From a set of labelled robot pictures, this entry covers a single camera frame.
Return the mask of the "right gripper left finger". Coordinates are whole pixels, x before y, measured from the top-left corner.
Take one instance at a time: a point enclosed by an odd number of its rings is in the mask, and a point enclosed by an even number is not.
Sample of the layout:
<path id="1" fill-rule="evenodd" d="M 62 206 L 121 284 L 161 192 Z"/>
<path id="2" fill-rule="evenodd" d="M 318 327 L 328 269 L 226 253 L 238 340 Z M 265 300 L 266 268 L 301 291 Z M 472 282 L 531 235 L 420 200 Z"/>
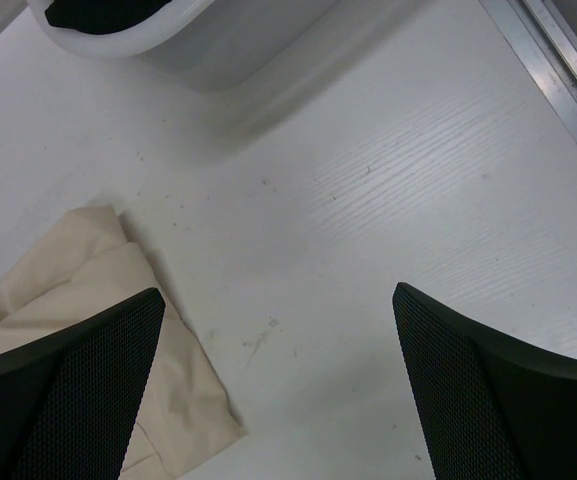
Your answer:
<path id="1" fill-rule="evenodd" d="M 148 288 L 0 354 L 0 479 L 116 479 L 164 316 Z"/>

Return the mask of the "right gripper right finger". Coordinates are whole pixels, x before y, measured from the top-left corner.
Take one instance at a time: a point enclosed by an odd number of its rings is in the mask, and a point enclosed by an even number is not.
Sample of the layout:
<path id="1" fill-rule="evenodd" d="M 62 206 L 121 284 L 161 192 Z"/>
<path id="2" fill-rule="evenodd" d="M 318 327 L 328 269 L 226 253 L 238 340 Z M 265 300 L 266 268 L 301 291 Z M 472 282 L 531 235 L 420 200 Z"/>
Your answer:
<path id="1" fill-rule="evenodd" d="M 577 479 L 577 359 L 471 320 L 407 283 L 393 310 L 438 479 Z"/>

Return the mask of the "beige trousers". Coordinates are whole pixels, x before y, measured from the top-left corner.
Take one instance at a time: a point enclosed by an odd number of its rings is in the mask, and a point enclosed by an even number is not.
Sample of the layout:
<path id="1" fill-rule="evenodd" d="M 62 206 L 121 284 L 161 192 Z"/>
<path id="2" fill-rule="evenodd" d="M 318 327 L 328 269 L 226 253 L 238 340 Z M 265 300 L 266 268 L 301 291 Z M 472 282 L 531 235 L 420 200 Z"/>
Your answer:
<path id="1" fill-rule="evenodd" d="M 157 284 L 112 207 L 71 210 L 0 281 L 0 353 Z M 121 478 L 178 479 L 241 435 L 200 343 L 168 305 Z"/>

